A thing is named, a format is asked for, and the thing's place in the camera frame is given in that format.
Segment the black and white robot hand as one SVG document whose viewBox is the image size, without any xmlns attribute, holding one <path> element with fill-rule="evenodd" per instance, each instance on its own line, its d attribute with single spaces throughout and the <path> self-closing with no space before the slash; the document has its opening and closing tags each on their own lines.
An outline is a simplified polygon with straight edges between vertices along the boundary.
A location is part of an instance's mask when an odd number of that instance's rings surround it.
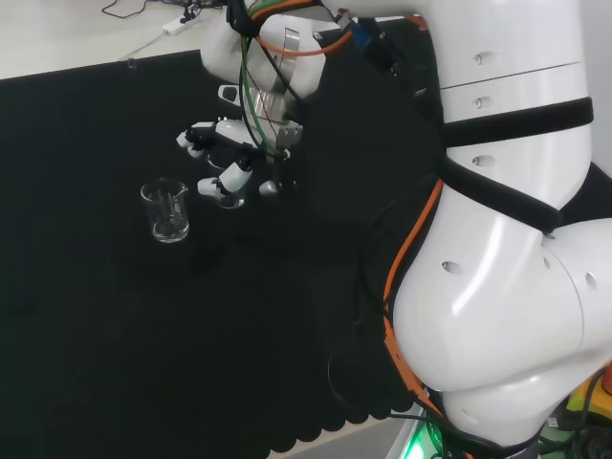
<svg viewBox="0 0 612 459">
<path fill-rule="evenodd" d="M 194 159 L 209 157 L 216 147 L 231 150 L 233 159 L 227 166 L 208 161 L 218 173 L 200 180 L 197 191 L 224 208 L 237 208 L 244 204 L 254 168 L 265 161 L 275 164 L 291 158 L 291 148 L 300 141 L 302 131 L 301 125 L 290 121 L 271 140 L 258 141 L 241 120 L 200 121 L 181 132 L 176 142 Z"/>
</svg>

